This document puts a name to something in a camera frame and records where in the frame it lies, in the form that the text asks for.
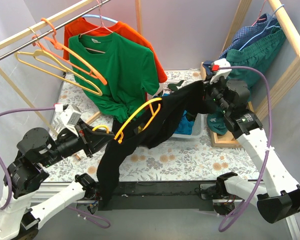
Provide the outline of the green and white t shirt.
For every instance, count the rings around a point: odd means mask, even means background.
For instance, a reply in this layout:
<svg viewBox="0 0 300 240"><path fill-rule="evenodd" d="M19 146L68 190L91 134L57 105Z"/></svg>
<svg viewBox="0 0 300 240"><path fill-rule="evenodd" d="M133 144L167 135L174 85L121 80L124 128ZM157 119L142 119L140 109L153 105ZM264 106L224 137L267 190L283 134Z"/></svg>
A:
<svg viewBox="0 0 300 240"><path fill-rule="evenodd" d="M175 92L181 89L184 85L185 85L185 80L169 81L165 88L171 92Z"/></svg>

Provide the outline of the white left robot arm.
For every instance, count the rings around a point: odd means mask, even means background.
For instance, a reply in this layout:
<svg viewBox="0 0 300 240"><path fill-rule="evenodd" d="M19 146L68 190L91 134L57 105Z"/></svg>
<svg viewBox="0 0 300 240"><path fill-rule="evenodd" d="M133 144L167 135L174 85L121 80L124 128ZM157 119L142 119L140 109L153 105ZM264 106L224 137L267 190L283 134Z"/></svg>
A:
<svg viewBox="0 0 300 240"><path fill-rule="evenodd" d="M31 240L54 215L81 199L95 200L98 185L87 173L76 175L74 181L44 202L31 206L31 199L49 174L44 170L83 150L92 157L114 133L108 127L92 127L79 120L76 133L63 129L56 140L49 132L30 129L17 144L17 156L8 166L0 200L0 240Z"/></svg>

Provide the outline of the blue t shirt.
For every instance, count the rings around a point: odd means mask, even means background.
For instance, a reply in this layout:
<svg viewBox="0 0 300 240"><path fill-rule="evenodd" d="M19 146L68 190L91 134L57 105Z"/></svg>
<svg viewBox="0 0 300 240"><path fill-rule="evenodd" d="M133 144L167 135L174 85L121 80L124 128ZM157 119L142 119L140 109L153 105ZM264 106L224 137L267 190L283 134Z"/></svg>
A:
<svg viewBox="0 0 300 240"><path fill-rule="evenodd" d="M191 135L198 114L191 108L192 94L171 91L161 97L163 108L159 112L162 121L160 134L165 137L173 134Z"/></svg>

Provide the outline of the black t shirt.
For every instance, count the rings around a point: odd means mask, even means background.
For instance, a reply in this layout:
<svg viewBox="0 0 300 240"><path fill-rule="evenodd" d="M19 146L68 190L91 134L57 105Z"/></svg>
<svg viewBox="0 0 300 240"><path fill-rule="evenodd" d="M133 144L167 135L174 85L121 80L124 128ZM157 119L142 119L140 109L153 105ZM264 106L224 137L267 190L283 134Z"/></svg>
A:
<svg viewBox="0 0 300 240"><path fill-rule="evenodd" d="M184 112L212 114L217 109L214 101L204 94L204 89L203 81L199 80L163 96L152 104L154 108L160 107L153 120L150 119L151 111L147 109L123 129L122 143L111 140L107 144L96 172L102 207L108 205L119 184L120 165L137 147L151 149L168 140L176 131Z"/></svg>

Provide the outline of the orange plastic hanger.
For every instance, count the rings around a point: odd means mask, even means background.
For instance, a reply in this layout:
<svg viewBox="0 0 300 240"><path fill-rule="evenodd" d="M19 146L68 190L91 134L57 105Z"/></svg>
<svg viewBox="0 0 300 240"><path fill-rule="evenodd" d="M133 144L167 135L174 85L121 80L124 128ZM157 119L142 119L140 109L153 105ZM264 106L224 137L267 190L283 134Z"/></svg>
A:
<svg viewBox="0 0 300 240"><path fill-rule="evenodd" d="M50 50L47 50L41 43L39 43L39 40L37 40L35 43L33 43L32 44L33 46L39 46L42 50L52 54L54 57L59 58L60 60L66 62L67 64L82 71L83 73L87 74L88 76L90 76L94 79L99 79L103 85L107 85L107 83L108 83L107 80L91 64L89 64L86 60L84 60L76 52L74 52L73 50L69 49L65 45L58 42L58 40L56 38L57 31L56 31L54 25L49 20L47 20L46 18L41 18L41 21L48 24L52 29L52 38L45 36L44 39L48 40L56 50L67 52L69 56L73 56L76 60L78 60L81 64L83 64L85 66L85 68L75 65L74 63L71 63L69 60L57 55L56 53L54 53Z"/></svg>

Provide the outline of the dark yellow plastic hanger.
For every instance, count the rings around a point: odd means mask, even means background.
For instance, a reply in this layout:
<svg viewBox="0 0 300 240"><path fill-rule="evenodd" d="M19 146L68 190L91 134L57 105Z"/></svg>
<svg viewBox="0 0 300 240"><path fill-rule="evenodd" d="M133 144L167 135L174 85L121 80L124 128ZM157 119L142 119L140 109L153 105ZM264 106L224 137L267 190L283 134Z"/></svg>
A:
<svg viewBox="0 0 300 240"><path fill-rule="evenodd" d="M144 104L142 104L121 126L121 128L118 130L118 132L116 133L116 135L114 136L114 140L116 140L119 144L122 143L123 138L124 138L124 133L123 130L126 128L126 126L137 116L137 114L142 111L144 108L149 108L150 112L151 112L151 117L148 120L148 122L145 124L145 126L143 127L142 131L144 131L149 125L150 123L154 120L154 118L156 117L156 115L159 113L160 109L161 109L161 103L160 101L162 101L161 97L155 97L152 98L148 101L146 101ZM157 109L154 110L152 103L155 102L159 102L157 105Z"/></svg>

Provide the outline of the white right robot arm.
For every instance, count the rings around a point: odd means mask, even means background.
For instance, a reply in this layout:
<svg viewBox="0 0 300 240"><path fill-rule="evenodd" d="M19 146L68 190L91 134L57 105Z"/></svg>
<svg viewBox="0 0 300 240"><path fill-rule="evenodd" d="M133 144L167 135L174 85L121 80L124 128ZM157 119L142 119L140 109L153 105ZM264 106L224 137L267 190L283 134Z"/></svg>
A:
<svg viewBox="0 0 300 240"><path fill-rule="evenodd" d="M248 108L247 84L238 79L205 81L204 96L221 111L226 128L244 149L256 171L254 182L233 171L217 177L216 192L220 198L234 195L242 199L238 207L227 214L229 223L223 222L219 230L223 232L231 226L249 204L271 224L299 213L300 183L285 168L271 145L270 135Z"/></svg>

